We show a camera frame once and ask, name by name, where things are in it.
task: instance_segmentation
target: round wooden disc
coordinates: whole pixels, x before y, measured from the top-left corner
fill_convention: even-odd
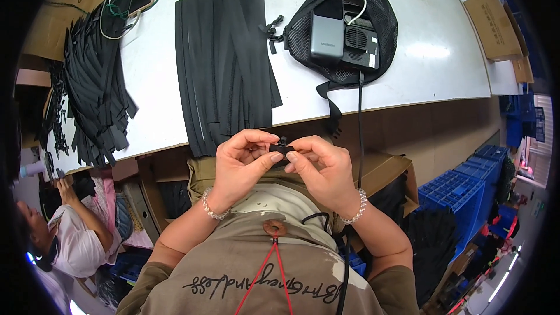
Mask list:
[[[262,224],[262,226],[264,232],[272,237],[274,237],[274,235],[276,235],[277,237],[281,237],[288,232],[281,221],[267,220]]]

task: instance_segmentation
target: cooling fan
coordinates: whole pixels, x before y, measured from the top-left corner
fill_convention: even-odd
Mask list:
[[[356,67],[379,67],[377,33],[357,25],[344,29],[344,52],[342,61]]]

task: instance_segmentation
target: white table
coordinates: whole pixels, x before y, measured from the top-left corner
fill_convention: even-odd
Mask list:
[[[139,110],[128,125],[130,145],[114,153],[117,160],[188,143],[175,59],[176,1],[160,0],[121,41],[126,88]],[[284,15],[287,24],[304,1],[265,0],[267,22]],[[487,63],[460,0],[389,2],[399,23],[396,55],[388,71],[363,88],[364,110],[485,98],[499,93],[494,92],[498,88],[513,90],[512,80],[516,86],[510,62]],[[315,90],[325,78],[299,64],[281,44],[277,50],[276,55],[270,55],[270,62],[284,104],[272,110],[273,124],[328,116],[328,103]],[[343,113],[358,109],[356,89],[329,92],[329,97]],[[63,124],[63,131],[71,144],[73,120]],[[61,153],[57,158],[53,133],[48,149],[55,168],[68,172],[80,167],[76,153]]]

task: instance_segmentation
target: hair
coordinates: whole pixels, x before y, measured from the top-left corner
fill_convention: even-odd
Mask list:
[[[51,265],[51,258],[47,258],[46,256],[44,257],[43,252],[31,241],[31,227],[19,209],[16,209],[16,221],[18,222],[18,230],[22,240],[24,241],[24,245],[26,246],[28,253],[33,256],[35,264],[45,272],[51,271],[53,268]]]

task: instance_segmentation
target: hand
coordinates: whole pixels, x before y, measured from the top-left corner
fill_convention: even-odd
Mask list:
[[[256,182],[283,156],[268,152],[276,135],[261,130],[244,129],[218,146],[216,151],[216,181],[208,195],[208,206],[223,213],[245,197]]]
[[[354,186],[348,150],[316,135],[297,139],[290,146],[296,151],[287,153],[290,164],[285,172],[298,173],[317,201],[342,218],[352,219],[360,209],[360,194]]]
[[[74,192],[71,184],[72,177],[70,179],[63,178],[57,182],[58,192],[60,193],[60,198],[62,199],[63,205],[69,205],[76,201],[79,201],[78,196]]]

